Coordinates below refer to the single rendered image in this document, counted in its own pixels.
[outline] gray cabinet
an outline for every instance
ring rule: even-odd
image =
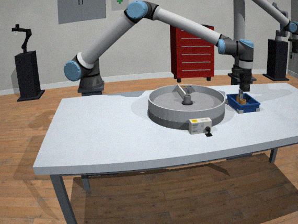
[[[58,0],[59,24],[106,17],[106,0]]]
[[[292,0],[291,5],[291,21],[298,21],[298,1]],[[292,50],[292,42],[290,42],[290,52]],[[295,58],[290,58],[288,64],[288,74],[298,79],[298,54],[295,54]]]

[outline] wooden floor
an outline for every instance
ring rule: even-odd
[[[255,84],[273,83],[254,77]],[[287,77],[298,88],[298,80]],[[230,82],[228,76],[215,76],[181,84]],[[171,78],[113,82],[105,84],[103,94],[175,84]],[[79,96],[77,86],[47,89],[39,100],[26,102],[17,102],[19,94],[0,96],[0,223],[65,223],[50,177],[36,176],[32,166],[61,99]],[[79,224],[297,224],[298,146],[279,149],[275,164],[269,155],[93,177],[87,193],[79,176],[63,179]]]

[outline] white tabletop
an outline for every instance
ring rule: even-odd
[[[239,85],[211,86],[226,94]],[[97,95],[62,99],[33,169],[36,175],[146,170],[216,160],[298,143],[298,89],[253,84],[260,111],[225,118],[212,137],[162,127],[147,116],[148,96]]]

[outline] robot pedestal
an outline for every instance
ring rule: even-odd
[[[39,99],[44,90],[40,90],[36,51],[16,55],[15,62],[21,94],[17,101]]]
[[[267,74],[263,76],[273,81],[288,81],[285,77],[288,60],[288,43],[268,40]]]

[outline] blue bin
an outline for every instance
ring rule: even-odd
[[[249,113],[249,112],[256,112],[260,108],[261,103],[253,99],[248,94],[243,94],[243,99],[246,99],[246,104],[241,105],[236,101],[238,94],[227,94],[227,102],[228,104],[233,107],[236,111],[237,109],[243,110],[243,113]]]

